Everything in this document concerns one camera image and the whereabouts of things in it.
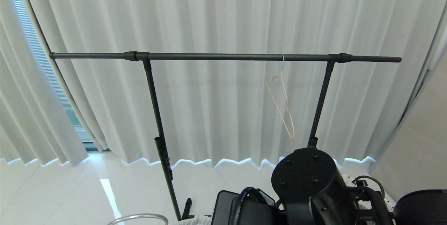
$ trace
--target floor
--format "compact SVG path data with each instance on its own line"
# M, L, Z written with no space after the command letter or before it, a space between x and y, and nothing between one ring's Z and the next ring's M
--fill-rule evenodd
M356 177L367 174L372 163L370 158L346 160L340 171ZM240 192L247 186L277 198L270 185L273 168L268 161L257 167L249 159L240 163L222 160L215 167L209 160L179 161L173 173L180 210L190 197L191 214L212 214L220 190ZM141 159L127 164L111 152L91 152L75 167L57 160L44 166L37 161L24 165L20 160L1 160L0 173L2 225L106 225L115 218L143 212L163 214L175 221L160 163ZM162 224L147 221L126 224Z

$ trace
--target black device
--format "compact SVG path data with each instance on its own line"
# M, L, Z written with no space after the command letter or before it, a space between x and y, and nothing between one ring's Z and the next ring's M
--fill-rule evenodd
M330 155L316 147L297 149L281 160L271 183L279 197L276 204L267 204L265 194L255 188L240 194L219 192L211 224L392 225L393 220L397 225L447 224L447 190L410 193L389 212L381 191L367 187L364 180L356 181L356 187L346 186ZM372 208L360 209L359 201L369 201Z

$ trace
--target metal rod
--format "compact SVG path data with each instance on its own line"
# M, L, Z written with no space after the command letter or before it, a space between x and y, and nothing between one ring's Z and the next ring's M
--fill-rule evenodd
M160 108L158 106L157 94L155 92L154 77L152 76L152 67L150 60L144 61L144 70L146 71L147 83L149 85L149 93L151 95L152 107L154 109L155 122L157 123L158 135L155 138L155 145L157 146L158 156L160 157L161 167L164 173L164 179L168 185L169 195L171 196L172 205L174 206L177 220L182 220L180 209L178 208L177 198L175 197L174 186L172 184L173 175L171 166L169 165L168 149L166 147L166 140L164 139L163 125L161 124Z
M310 136L308 141L308 147L316 147L318 138L316 135L316 128L318 127L318 122L320 120L321 111L323 110L324 98L328 91L329 80L331 79L331 74L334 69L334 61L328 62L326 65L326 73L324 74L323 85L321 86L320 97L318 98L318 104L316 105L315 116L313 118L312 128L310 130Z
M337 61L340 62L340 54L284 54L285 61ZM347 61L363 62L393 62L399 63L399 57L378 57L367 55L347 55ZM126 59L132 61L146 60L222 60L222 61L283 61L282 54L227 54L227 53L150 53L150 52L125 52L125 53L50 53L53 59Z

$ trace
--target wall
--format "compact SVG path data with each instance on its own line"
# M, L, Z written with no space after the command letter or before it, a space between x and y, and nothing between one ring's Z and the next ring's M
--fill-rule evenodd
M371 172L397 201L421 189L447 188L447 52Z

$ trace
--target curtain fold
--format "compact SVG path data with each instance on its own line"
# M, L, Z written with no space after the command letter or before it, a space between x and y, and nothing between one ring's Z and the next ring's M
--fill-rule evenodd
M29 0L53 52L340 53L401 64L336 64L317 136L342 163L376 157L398 125L446 0ZM126 162L158 160L142 64L57 60L83 125ZM281 62L153 61L172 161L271 162L307 144L324 63L286 62L296 138L265 88ZM281 85L272 92L283 115Z
M85 148L35 60L13 0L0 0L0 156L78 164Z

